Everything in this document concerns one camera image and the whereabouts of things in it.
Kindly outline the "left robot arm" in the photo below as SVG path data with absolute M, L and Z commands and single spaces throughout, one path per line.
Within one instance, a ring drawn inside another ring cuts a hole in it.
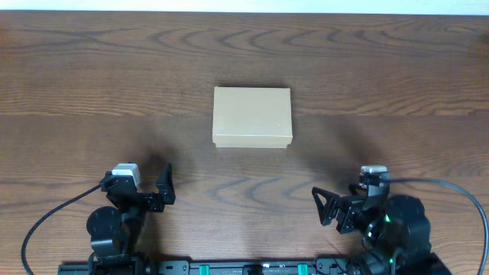
M 135 163 L 120 163 L 105 173 L 99 186 L 112 203 L 96 209 L 87 219 L 93 255 L 90 274 L 157 274 L 157 264 L 136 251 L 149 212 L 163 212 L 175 203 L 172 166 L 167 163 L 155 186 L 156 192 L 139 192 L 141 174 Z

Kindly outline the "cardboard box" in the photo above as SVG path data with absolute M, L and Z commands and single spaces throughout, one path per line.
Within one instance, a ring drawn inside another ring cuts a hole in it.
M 282 149 L 292 140 L 289 88 L 214 88 L 212 142 L 217 148 Z

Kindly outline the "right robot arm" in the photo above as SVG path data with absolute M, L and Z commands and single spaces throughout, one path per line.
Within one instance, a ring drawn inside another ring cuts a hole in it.
M 317 187 L 312 195 L 323 226 L 336 221 L 339 234 L 361 235 L 364 250 L 338 265 L 343 274 L 450 274 L 431 252 L 431 224 L 416 197 L 391 196 L 388 189 L 340 196 Z

